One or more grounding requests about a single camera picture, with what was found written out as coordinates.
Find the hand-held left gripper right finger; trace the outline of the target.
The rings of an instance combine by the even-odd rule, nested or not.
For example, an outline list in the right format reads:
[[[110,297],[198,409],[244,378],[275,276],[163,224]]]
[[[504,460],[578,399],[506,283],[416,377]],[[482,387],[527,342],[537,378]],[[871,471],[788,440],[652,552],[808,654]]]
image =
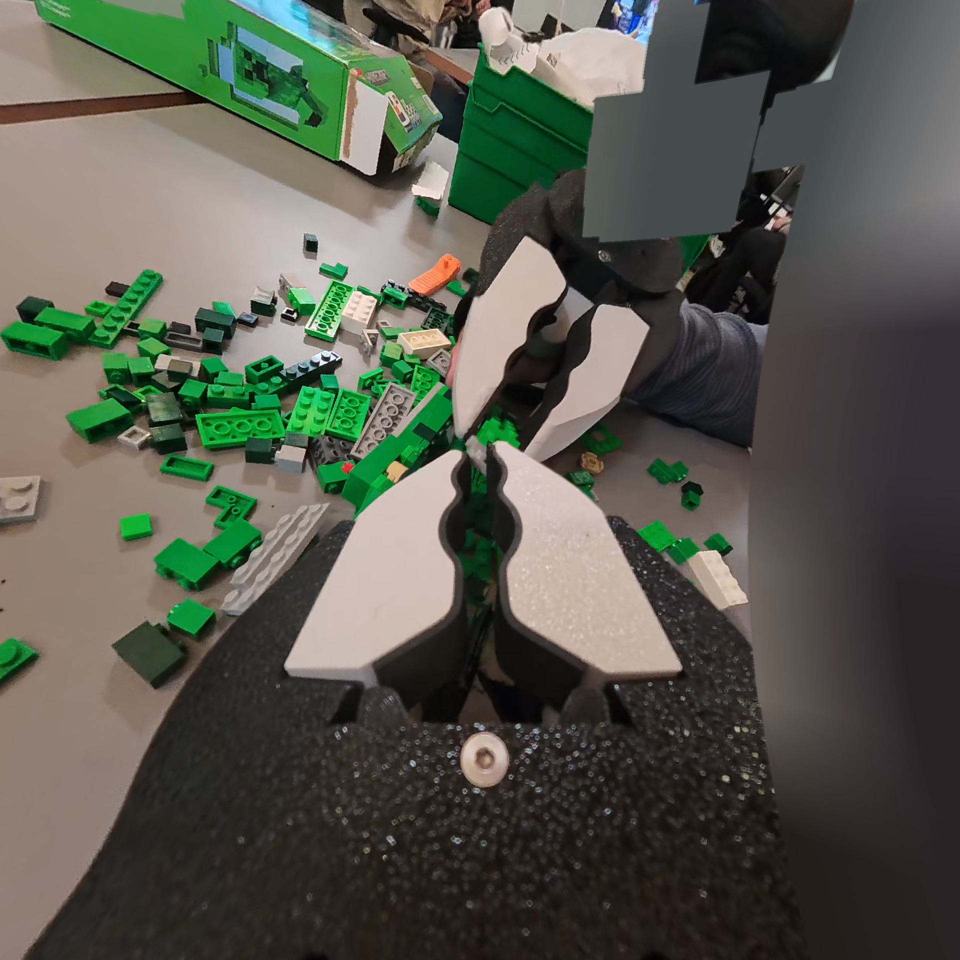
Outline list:
[[[495,651],[550,706],[572,690],[671,679],[682,664],[603,511],[506,442],[487,448],[498,569]]]

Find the grey studded brick plate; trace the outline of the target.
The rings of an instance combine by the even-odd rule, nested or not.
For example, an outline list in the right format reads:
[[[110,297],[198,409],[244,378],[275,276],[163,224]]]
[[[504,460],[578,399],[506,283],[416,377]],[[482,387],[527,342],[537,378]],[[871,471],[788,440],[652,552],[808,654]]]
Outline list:
[[[391,436],[398,425],[413,409],[417,395],[413,390],[397,382],[388,382],[373,408],[359,438],[350,450],[349,457],[363,459]]]

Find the pile of green toy bricks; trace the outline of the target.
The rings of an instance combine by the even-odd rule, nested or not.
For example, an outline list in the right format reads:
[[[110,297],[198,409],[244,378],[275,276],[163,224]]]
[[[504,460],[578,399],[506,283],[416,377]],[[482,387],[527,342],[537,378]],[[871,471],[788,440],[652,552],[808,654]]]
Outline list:
[[[321,351],[297,365],[284,366],[274,355],[261,357],[238,382],[230,370],[217,368],[212,379],[190,376],[160,389],[148,356],[151,351],[169,356],[167,346],[142,340],[138,347],[143,352],[137,356],[102,354],[106,372],[123,373],[128,383],[109,384],[96,403],[69,413],[51,407],[48,382],[18,384],[16,371],[3,369],[2,477],[38,475],[42,484],[35,520],[12,523],[2,533],[2,629],[8,631],[2,637],[2,676],[35,658],[32,652],[14,654],[17,643],[56,652],[58,642],[92,639],[100,629],[120,629],[136,617],[144,623],[125,630],[111,647],[158,687],[186,663],[186,638],[202,640],[217,618],[253,627],[258,607],[265,607],[270,592],[280,597],[282,579],[318,532],[289,570],[239,616],[220,611],[234,571],[282,516],[304,505],[330,507],[330,496],[342,498],[358,462],[351,450],[385,385],[393,381],[416,394],[413,409],[390,436],[422,414],[438,413],[441,421],[452,416],[453,427],[453,364],[477,296],[471,292],[474,282],[451,319],[454,345],[436,352],[454,354],[449,372],[441,373],[428,361],[407,364],[412,355],[404,354],[395,339],[386,343],[390,375],[384,376],[380,367],[367,371],[369,379],[380,383],[379,395],[338,382],[344,358],[331,342],[323,342]],[[570,329],[579,318],[601,305],[628,307],[641,317],[638,306],[685,297],[675,287],[668,294],[615,303],[587,298],[567,286],[561,304],[531,332],[476,431],[464,440],[462,453],[486,480],[485,494],[472,496],[469,490],[464,500],[464,540],[458,552],[469,645],[458,676],[420,703],[459,681],[474,651],[472,613],[485,614],[491,623],[497,657],[502,551],[488,492],[488,447],[512,445],[479,441],[480,426],[499,407],[515,418],[519,448],[514,448],[525,453],[525,424],[541,403],[546,383],[558,373]],[[459,439],[454,427],[453,433]],[[550,468],[549,459],[534,461],[571,483]],[[582,492],[581,485],[572,485]],[[592,494],[585,495],[602,510]],[[348,538],[357,518],[354,505],[342,501],[352,508]],[[613,521],[604,516],[616,537]],[[342,549],[320,586],[308,590],[306,612],[294,613],[291,634],[282,625],[262,628],[268,640],[279,641],[286,674],[286,659]]]

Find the white plastic bag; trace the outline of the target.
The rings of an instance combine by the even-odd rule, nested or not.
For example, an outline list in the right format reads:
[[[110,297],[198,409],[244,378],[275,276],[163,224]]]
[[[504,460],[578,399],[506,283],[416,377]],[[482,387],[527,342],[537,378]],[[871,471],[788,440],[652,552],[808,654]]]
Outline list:
[[[646,52],[617,30],[566,32],[540,44],[534,76],[592,111],[598,98],[642,92]]]

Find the orange brick separator tool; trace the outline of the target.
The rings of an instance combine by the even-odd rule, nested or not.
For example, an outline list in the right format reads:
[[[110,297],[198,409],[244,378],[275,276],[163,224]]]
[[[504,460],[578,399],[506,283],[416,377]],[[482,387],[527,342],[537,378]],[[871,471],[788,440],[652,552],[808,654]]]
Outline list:
[[[433,267],[411,279],[406,285],[407,289],[417,295],[432,296],[456,281],[461,267],[461,261],[456,256],[444,254]]]

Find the green brick model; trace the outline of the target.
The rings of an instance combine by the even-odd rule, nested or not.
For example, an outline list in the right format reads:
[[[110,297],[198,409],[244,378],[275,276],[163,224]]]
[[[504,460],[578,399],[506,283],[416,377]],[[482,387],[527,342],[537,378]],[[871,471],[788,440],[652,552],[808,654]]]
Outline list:
[[[517,420],[494,406],[492,415],[481,424],[477,438],[481,443],[504,441],[520,447]],[[377,447],[358,461],[346,476],[341,497],[354,507],[353,518],[400,481],[392,479],[395,464],[405,469],[400,479],[440,457],[449,450],[463,452],[465,441],[453,433],[452,415],[441,421],[439,413],[419,414],[401,433],[383,439]],[[487,482],[473,466],[470,473],[471,496],[486,494]]]

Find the white plastic part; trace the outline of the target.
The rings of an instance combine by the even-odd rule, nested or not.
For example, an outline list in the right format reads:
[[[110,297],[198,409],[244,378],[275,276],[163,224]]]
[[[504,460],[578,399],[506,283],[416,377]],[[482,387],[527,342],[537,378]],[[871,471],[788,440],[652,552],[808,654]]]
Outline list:
[[[532,74],[537,66],[541,42],[528,40],[505,8],[490,6],[478,20],[481,42],[489,68],[505,75],[516,69]]]

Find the green toy brick box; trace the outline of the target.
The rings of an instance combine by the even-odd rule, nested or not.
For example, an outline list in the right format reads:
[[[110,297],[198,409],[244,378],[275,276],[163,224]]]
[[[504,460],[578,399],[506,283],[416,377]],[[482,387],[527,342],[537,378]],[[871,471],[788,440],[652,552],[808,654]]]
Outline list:
[[[36,1],[41,19],[331,162],[414,162],[442,114],[411,64],[305,2]]]

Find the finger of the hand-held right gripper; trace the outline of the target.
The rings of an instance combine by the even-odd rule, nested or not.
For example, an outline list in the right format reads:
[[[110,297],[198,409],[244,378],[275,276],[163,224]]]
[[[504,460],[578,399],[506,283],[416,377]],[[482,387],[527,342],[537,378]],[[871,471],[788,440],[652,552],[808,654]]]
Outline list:
[[[628,307],[592,307],[571,326],[558,372],[525,423],[525,453],[543,462],[577,441],[609,413],[649,328]]]
[[[486,292],[474,296],[452,370],[453,427],[460,440],[474,434],[508,367],[568,290],[551,252],[526,236]]]

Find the small light grey brick plate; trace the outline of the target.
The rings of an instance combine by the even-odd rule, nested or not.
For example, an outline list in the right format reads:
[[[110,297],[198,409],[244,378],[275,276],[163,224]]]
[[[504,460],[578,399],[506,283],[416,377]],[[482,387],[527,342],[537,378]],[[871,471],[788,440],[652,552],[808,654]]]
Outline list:
[[[33,522],[37,518],[41,488],[39,475],[2,477],[1,524]]]

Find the long light grey brick plate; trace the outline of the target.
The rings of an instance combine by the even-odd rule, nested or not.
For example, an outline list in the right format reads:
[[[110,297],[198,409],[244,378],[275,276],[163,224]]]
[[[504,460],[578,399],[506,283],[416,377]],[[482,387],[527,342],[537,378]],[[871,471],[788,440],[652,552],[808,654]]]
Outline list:
[[[302,555],[328,509],[329,504],[316,503],[282,515],[261,545],[232,573],[230,591],[222,600],[220,612],[239,617],[256,603]]]

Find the person's right forearm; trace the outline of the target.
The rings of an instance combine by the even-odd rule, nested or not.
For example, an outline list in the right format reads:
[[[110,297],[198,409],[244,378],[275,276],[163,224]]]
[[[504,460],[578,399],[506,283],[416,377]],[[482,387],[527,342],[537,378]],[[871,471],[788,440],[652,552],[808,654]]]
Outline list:
[[[681,295],[635,309],[649,331],[623,397],[679,425],[750,448],[768,326],[714,312]]]

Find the grey desk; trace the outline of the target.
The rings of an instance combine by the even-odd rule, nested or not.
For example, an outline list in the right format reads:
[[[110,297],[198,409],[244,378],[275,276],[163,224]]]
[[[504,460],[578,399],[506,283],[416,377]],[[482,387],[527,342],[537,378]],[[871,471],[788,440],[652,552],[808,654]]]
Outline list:
[[[189,322],[212,300],[246,308],[291,271],[327,280],[302,250],[375,288],[451,253],[478,265],[489,227],[415,207],[402,171],[383,183],[214,105],[2,126],[2,322],[27,295],[81,310],[141,269],[164,278],[150,316]],[[196,670],[239,636],[220,618],[152,688],[113,650],[186,597],[152,557],[205,542],[205,485],[160,457],[89,444],[66,413],[97,399],[102,352],[47,361],[2,348],[2,475],[38,474],[35,521],[2,531],[2,640],[39,658],[2,685],[2,958],[22,958],[102,848],[157,729]],[[329,958],[640,958],[641,787],[630,729],[559,741],[510,730],[506,785],[474,790],[461,731],[334,726],[307,714],[311,798],[304,888]]]

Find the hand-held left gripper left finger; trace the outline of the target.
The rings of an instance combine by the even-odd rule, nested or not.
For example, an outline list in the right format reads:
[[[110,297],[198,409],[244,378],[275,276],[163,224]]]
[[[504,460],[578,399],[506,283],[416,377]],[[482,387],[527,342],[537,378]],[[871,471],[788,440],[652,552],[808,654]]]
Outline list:
[[[449,451],[357,517],[284,663],[294,678],[396,691],[407,706],[454,680],[469,650],[465,500],[472,464]]]

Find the stacked green plastic bins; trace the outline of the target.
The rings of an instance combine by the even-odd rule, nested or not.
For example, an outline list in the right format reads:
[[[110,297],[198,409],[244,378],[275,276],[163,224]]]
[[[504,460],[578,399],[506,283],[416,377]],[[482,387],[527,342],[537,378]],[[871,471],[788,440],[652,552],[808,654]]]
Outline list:
[[[498,73],[479,50],[449,205],[492,224],[530,186],[586,166],[593,122],[582,103],[517,67]]]

